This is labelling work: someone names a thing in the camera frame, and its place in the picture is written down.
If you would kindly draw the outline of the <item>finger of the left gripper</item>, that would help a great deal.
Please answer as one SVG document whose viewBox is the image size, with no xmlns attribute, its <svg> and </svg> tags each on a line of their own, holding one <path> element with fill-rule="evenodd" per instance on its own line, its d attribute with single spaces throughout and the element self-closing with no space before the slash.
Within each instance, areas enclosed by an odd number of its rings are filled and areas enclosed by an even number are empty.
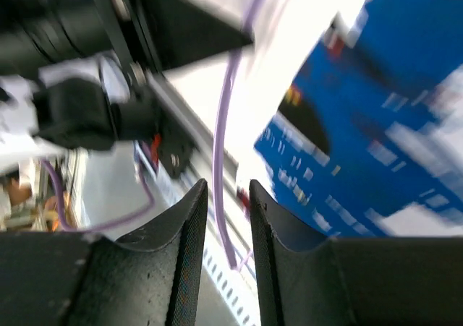
<svg viewBox="0 0 463 326">
<path fill-rule="evenodd" d="M 253 35 L 191 0 L 141 0 L 162 70 L 253 44 Z"/>
</svg>

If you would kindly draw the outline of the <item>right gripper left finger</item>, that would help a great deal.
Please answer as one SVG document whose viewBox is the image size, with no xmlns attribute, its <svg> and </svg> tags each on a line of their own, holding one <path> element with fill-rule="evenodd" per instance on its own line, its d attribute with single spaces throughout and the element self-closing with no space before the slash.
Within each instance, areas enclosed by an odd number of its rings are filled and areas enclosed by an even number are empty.
<svg viewBox="0 0 463 326">
<path fill-rule="evenodd" d="M 3 325 L 193 325 L 208 186 L 111 241 L 92 233 L 3 232 Z"/>
</svg>

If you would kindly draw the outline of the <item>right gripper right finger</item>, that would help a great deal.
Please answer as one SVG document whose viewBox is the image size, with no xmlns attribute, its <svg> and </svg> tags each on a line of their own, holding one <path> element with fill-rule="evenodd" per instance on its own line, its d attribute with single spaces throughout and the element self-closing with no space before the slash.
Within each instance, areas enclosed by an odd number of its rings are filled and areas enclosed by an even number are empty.
<svg viewBox="0 0 463 326">
<path fill-rule="evenodd" d="M 263 325 L 460 325 L 460 238 L 327 237 L 250 182 Z"/>
</svg>

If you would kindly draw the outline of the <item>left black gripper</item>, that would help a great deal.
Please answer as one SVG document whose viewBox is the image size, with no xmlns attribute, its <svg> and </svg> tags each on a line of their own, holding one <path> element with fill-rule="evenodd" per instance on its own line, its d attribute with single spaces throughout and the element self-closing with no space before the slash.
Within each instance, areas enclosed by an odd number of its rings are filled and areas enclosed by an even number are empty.
<svg viewBox="0 0 463 326">
<path fill-rule="evenodd" d="M 1 0 L 2 75 L 104 51 L 129 74 L 161 68 L 140 0 Z"/>
</svg>

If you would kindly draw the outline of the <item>lilac clothes hanger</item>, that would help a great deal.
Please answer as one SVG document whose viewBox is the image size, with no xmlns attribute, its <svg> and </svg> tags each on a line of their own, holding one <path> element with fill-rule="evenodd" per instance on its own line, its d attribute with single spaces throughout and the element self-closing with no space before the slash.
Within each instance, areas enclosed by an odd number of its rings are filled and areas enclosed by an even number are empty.
<svg viewBox="0 0 463 326">
<path fill-rule="evenodd" d="M 243 30 L 245 32 L 250 32 L 252 30 L 252 25 L 264 2 L 265 0 L 251 0 L 243 22 Z M 220 99 L 218 102 L 216 125 L 213 134 L 212 154 L 212 193 L 216 225 L 229 267 L 233 270 L 236 270 L 239 267 L 239 265 L 237 264 L 236 254 L 234 251 L 232 240 L 230 239 L 227 231 L 226 217 L 224 211 L 224 140 L 229 105 L 234 88 L 234 81 L 236 79 L 241 59 L 242 50 L 240 48 L 234 49 L 229 53 L 229 60 L 224 75 Z"/>
</svg>

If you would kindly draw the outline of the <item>blue patterned trousers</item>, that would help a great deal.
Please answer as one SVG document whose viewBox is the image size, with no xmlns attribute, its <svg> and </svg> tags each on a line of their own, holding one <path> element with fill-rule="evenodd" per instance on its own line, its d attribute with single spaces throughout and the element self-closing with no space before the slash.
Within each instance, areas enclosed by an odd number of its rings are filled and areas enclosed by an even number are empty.
<svg viewBox="0 0 463 326">
<path fill-rule="evenodd" d="M 325 236 L 462 235 L 462 0 L 307 0 L 256 175 Z"/>
</svg>

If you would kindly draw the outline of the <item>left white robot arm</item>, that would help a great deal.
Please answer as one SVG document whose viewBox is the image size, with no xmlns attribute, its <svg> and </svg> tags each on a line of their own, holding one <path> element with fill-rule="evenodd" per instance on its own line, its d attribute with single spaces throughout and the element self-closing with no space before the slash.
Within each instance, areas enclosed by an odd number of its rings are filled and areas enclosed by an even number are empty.
<svg viewBox="0 0 463 326">
<path fill-rule="evenodd" d="M 172 176 L 188 163 L 192 132 L 144 78 L 252 44 L 252 33 L 189 0 L 1 0 L 1 73 L 35 80 L 41 68 L 114 51 L 134 98 L 113 104 L 100 85 L 64 80 L 32 98 L 32 131 L 66 149 L 106 151 L 149 140 Z"/>
</svg>

